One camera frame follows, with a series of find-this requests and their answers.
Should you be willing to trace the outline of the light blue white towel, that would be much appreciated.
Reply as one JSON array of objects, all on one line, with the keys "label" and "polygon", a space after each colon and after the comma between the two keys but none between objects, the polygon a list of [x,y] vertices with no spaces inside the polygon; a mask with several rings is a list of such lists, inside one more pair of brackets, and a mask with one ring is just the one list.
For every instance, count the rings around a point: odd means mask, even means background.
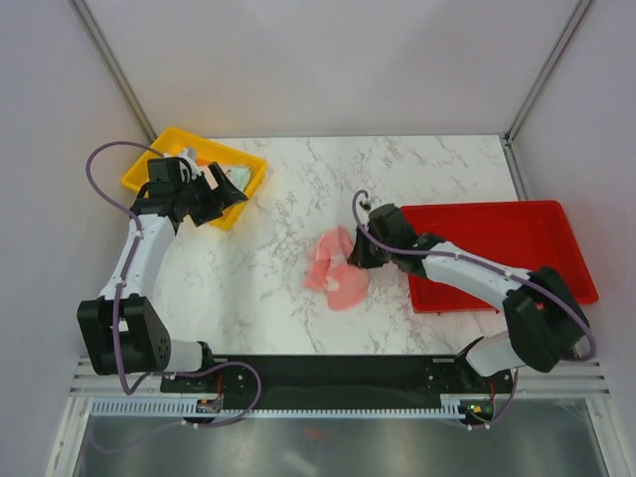
[{"label": "light blue white towel", "polygon": [[246,166],[226,166],[224,172],[233,185],[242,192],[251,179],[251,170]]}]

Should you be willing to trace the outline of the pink white towel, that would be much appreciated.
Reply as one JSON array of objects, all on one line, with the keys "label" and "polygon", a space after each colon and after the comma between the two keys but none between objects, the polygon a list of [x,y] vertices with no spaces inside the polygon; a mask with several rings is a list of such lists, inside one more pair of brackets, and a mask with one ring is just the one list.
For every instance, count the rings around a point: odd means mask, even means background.
[{"label": "pink white towel", "polygon": [[348,263],[354,249],[349,231],[327,230],[307,251],[309,268],[303,285],[322,293],[332,311],[345,311],[361,304],[368,295],[371,278],[366,270]]}]

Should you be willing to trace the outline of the orange patterned towel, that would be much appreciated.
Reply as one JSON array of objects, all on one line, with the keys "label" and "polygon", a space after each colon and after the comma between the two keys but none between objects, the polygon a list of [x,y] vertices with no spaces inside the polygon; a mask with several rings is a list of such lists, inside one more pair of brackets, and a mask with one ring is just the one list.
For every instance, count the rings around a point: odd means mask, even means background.
[{"label": "orange patterned towel", "polygon": [[200,170],[201,174],[205,178],[208,186],[212,190],[217,189],[219,187],[218,166],[217,166],[217,164],[216,163],[204,163],[204,162],[198,160],[197,161],[197,166],[198,166],[198,169]]}]

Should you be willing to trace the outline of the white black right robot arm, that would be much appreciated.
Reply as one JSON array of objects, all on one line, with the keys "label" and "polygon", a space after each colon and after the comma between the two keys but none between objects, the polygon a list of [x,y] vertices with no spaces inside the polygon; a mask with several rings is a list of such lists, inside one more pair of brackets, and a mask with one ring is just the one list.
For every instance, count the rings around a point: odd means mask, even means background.
[{"label": "white black right robot arm", "polygon": [[368,200],[356,197],[352,212],[357,229],[349,264],[373,269],[391,263],[503,313],[505,331],[470,344],[453,370],[455,383],[466,392],[479,391],[504,370],[529,367],[548,373],[561,361],[594,357],[589,322],[555,269],[504,265],[434,234],[419,235],[393,204],[372,208]]}]

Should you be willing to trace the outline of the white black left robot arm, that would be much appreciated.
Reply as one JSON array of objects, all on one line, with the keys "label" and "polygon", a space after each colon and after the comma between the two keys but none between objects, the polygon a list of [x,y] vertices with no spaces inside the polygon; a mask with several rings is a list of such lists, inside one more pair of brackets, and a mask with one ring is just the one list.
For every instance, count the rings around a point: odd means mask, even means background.
[{"label": "white black left robot arm", "polygon": [[198,166],[192,148],[151,159],[147,170],[148,181],[126,211],[127,239],[111,278],[97,298],[79,305],[81,334],[99,375],[183,373],[187,385],[205,392],[218,377],[217,367],[206,360],[207,346],[171,338],[151,295],[184,220],[205,225],[246,202],[247,196],[218,163]]}]

